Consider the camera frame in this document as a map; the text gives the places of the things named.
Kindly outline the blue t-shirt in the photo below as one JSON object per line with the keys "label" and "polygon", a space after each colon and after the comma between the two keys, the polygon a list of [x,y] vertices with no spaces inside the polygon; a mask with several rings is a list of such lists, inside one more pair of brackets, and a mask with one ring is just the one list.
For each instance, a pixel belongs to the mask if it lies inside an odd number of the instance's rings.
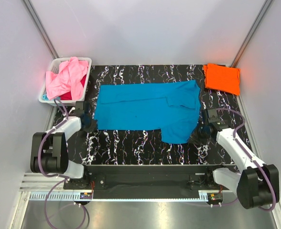
{"label": "blue t-shirt", "polygon": [[94,119],[99,130],[160,130],[163,142],[185,144],[198,123],[199,95],[195,80],[102,85]]}

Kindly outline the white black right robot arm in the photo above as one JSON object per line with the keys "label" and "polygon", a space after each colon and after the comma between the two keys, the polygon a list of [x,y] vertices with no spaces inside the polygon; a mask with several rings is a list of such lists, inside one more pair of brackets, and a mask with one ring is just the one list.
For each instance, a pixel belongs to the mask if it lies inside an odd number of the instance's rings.
{"label": "white black right robot arm", "polygon": [[239,137],[238,130],[246,122],[240,112],[228,109],[229,112],[242,119],[240,125],[232,127],[227,121],[221,119],[219,111],[224,111],[224,108],[202,110],[202,121],[198,123],[189,142],[202,144],[208,140],[215,140],[230,155],[238,172],[232,172],[224,166],[208,168],[198,185],[203,183],[210,189],[226,187],[236,195],[237,200],[245,209],[274,210],[280,200],[277,167],[262,161]]}

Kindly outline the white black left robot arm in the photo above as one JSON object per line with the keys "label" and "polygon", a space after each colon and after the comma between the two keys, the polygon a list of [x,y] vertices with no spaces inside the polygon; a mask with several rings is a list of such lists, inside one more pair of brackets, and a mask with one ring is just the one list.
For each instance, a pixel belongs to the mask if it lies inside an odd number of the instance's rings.
{"label": "white black left robot arm", "polygon": [[90,114],[90,104],[78,101],[68,113],[63,107],[64,119],[46,132],[37,132],[32,137],[30,169],[45,177],[62,177],[67,189],[92,188],[88,169],[69,159],[67,141],[75,134],[90,134],[97,130],[97,122]]}

